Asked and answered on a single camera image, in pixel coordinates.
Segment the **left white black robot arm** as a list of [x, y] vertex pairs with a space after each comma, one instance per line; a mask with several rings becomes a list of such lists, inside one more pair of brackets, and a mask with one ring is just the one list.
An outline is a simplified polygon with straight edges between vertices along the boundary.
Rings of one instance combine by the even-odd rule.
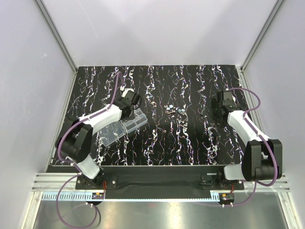
[[121, 89], [118, 99], [112, 98], [103, 109], [81, 118], [66, 117], [55, 147], [60, 160], [71, 163], [84, 177], [87, 185], [100, 187], [103, 169], [90, 155], [92, 138], [102, 129], [116, 122], [133, 120], [142, 97], [133, 89]]

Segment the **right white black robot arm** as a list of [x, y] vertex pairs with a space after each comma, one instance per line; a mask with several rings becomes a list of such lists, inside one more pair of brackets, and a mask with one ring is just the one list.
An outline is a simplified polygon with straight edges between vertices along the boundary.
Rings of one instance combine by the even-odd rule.
[[230, 126], [245, 144], [240, 164], [226, 165], [220, 171], [223, 181], [255, 182], [272, 186], [282, 177], [283, 144], [264, 134], [249, 118], [252, 109], [244, 110], [234, 101], [231, 88], [218, 91], [208, 104], [209, 115], [220, 127]]

